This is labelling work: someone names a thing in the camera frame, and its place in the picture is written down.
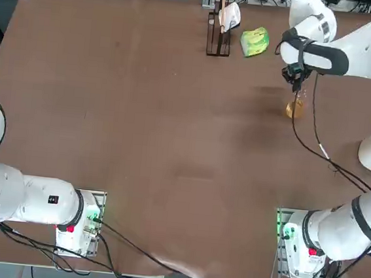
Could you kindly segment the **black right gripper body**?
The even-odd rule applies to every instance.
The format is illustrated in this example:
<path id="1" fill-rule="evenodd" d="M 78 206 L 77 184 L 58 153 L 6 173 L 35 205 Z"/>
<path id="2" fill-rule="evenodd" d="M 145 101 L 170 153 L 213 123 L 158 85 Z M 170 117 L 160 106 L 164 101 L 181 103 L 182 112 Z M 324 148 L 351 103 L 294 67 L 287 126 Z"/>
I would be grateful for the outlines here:
<path id="1" fill-rule="evenodd" d="M 287 82 L 303 83 L 311 75 L 311 69 L 305 66 L 288 64 L 281 69 L 281 73 Z"/>

